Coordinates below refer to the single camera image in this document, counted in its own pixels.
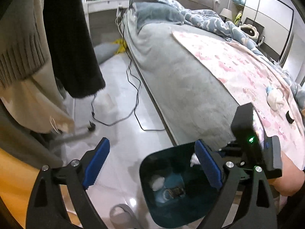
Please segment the person's right hand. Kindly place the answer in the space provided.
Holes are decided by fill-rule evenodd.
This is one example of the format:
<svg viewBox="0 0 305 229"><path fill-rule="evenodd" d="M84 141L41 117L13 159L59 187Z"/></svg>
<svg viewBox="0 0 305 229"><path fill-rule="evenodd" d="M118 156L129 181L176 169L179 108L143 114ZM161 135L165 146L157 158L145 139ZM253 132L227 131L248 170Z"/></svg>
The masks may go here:
<svg viewBox="0 0 305 229"><path fill-rule="evenodd" d="M293 161L284 153L281 152L282 159L282 176L268 180L282 196L295 195L304 184L304 171L295 166Z"/></svg>

